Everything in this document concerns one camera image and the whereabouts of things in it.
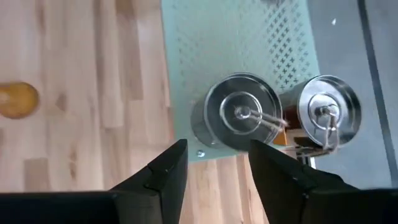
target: metal canister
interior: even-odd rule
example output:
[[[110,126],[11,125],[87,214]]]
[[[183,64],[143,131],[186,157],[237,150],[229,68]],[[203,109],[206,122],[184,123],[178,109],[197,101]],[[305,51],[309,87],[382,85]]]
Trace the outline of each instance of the metal canister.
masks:
[[[314,77],[279,98],[289,123],[287,137],[293,139],[296,146],[312,147],[318,152],[324,150],[320,154],[327,154],[328,147],[343,147],[359,130],[361,105],[358,97],[337,77]]]
[[[234,73],[213,85],[194,106],[191,125],[197,139],[208,147],[227,145],[247,151],[250,140],[269,143],[277,136],[274,128],[256,119],[239,119],[237,107],[254,113],[282,118],[282,105],[276,92],[251,73]]]

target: yellow round object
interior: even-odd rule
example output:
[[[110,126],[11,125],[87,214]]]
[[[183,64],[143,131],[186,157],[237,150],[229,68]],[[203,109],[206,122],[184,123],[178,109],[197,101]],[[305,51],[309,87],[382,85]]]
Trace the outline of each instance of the yellow round object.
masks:
[[[39,104],[39,94],[24,82],[0,84],[0,114],[11,119],[24,118]]]

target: light wood plank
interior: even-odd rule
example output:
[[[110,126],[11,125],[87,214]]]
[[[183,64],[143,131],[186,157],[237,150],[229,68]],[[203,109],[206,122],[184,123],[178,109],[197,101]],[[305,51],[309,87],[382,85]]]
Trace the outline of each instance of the light wood plank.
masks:
[[[109,189],[174,142],[159,0],[3,0],[0,36],[41,101],[0,117],[0,192]],[[189,165],[181,223],[267,223],[247,156]]]

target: perforated metal panel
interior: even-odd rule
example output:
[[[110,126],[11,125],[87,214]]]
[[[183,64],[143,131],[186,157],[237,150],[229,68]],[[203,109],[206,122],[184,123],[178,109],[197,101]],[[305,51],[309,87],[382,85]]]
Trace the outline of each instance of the perforated metal panel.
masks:
[[[188,139],[190,161],[236,154],[207,148],[190,127],[216,82],[251,72],[282,93],[319,75],[305,0],[163,0],[162,13],[175,136]]]

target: dark gray floor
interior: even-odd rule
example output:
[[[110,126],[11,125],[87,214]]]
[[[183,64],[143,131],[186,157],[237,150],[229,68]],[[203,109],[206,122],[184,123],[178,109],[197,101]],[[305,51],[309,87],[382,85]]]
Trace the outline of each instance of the dark gray floor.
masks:
[[[363,116],[361,129],[352,142],[335,155],[317,158],[316,167],[336,173],[361,189],[396,185],[392,179],[396,179],[394,145],[398,144],[398,138],[391,139],[398,132],[398,119],[394,116],[398,113],[398,96],[394,94],[398,84],[398,75],[394,73],[398,50],[391,46],[393,40],[397,40],[398,30],[388,32],[394,28],[393,21],[398,21],[398,15],[393,13],[398,2],[369,0],[366,6],[374,8],[368,9],[371,11],[368,16],[376,59],[371,55],[372,49],[369,54],[366,47],[369,40],[363,32],[357,1],[308,0],[320,72],[336,75],[354,89],[361,101]],[[379,72],[372,62],[378,65]]]

